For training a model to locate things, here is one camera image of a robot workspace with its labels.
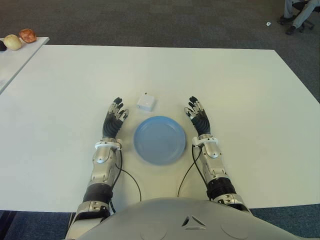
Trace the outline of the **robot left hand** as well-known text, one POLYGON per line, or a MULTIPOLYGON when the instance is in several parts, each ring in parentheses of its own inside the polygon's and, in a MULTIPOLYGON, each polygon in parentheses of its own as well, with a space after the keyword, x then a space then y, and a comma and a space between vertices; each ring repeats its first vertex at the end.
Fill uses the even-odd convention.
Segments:
POLYGON ((102 126, 102 137, 115 139, 124 121, 129 116, 128 109, 122 109, 123 100, 117 97, 107 110, 102 126))

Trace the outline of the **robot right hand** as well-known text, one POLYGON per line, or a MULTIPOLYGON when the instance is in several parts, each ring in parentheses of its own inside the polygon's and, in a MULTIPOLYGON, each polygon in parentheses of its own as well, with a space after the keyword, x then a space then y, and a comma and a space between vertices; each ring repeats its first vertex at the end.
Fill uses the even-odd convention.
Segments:
POLYGON ((196 97, 191 96, 188 105, 189 107, 184 107, 184 112, 190 119, 198 136, 211 135, 210 121, 200 101, 196 97))

